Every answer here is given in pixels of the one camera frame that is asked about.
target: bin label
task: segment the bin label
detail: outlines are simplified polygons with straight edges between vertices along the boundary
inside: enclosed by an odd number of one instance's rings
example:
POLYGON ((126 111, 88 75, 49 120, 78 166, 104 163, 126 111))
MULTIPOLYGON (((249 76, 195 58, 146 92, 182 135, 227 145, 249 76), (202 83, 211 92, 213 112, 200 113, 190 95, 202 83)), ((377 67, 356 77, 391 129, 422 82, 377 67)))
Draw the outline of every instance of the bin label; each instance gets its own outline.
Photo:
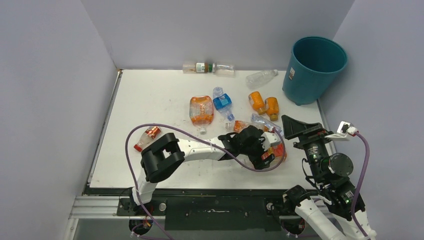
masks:
POLYGON ((295 70, 293 69, 293 67, 291 67, 290 68, 290 74, 288 75, 288 78, 290 80, 292 80, 294 76, 295 76, 295 70))

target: blue bottle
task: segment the blue bottle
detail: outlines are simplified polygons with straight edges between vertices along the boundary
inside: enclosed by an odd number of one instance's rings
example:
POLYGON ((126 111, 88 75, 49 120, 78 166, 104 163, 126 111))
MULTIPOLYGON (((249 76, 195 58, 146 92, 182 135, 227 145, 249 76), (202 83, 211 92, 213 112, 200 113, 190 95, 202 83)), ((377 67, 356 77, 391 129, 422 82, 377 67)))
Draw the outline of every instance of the blue bottle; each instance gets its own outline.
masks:
POLYGON ((213 105, 215 106, 216 110, 229 121, 234 120, 234 115, 231 112, 231 103, 231 98, 226 93, 224 93, 222 87, 217 86, 213 89, 213 105))

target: teal trash bin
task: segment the teal trash bin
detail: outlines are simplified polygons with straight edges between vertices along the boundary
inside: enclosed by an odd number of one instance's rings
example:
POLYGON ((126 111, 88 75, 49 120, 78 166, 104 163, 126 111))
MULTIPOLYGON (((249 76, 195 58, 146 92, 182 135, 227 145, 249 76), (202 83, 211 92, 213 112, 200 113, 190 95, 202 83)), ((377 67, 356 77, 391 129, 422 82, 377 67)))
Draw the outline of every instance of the teal trash bin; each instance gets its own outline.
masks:
POLYGON ((296 105, 311 104, 347 63, 345 50, 334 41, 319 36, 302 38, 291 50, 282 90, 296 105))

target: round joint cover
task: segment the round joint cover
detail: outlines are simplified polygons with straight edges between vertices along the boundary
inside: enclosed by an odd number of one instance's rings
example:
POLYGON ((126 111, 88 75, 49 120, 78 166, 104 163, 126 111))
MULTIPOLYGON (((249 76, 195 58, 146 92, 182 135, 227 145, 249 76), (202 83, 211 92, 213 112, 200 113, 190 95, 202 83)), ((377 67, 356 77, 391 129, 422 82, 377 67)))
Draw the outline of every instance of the round joint cover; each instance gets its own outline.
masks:
POLYGON ((332 172, 340 177, 347 177, 354 171, 352 160, 343 153, 331 155, 328 164, 332 172))

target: bottle with red label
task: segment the bottle with red label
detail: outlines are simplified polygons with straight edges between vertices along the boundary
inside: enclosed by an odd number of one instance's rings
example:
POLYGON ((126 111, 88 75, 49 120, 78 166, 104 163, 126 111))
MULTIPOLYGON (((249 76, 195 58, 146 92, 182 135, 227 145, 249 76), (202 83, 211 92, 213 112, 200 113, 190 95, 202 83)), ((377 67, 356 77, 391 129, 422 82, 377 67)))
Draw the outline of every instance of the bottle with red label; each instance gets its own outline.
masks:
POLYGON ((161 129, 158 126, 151 126, 147 128, 145 132, 140 137, 140 140, 134 145, 135 150, 141 152, 143 148, 147 147, 147 145, 161 134, 161 129))

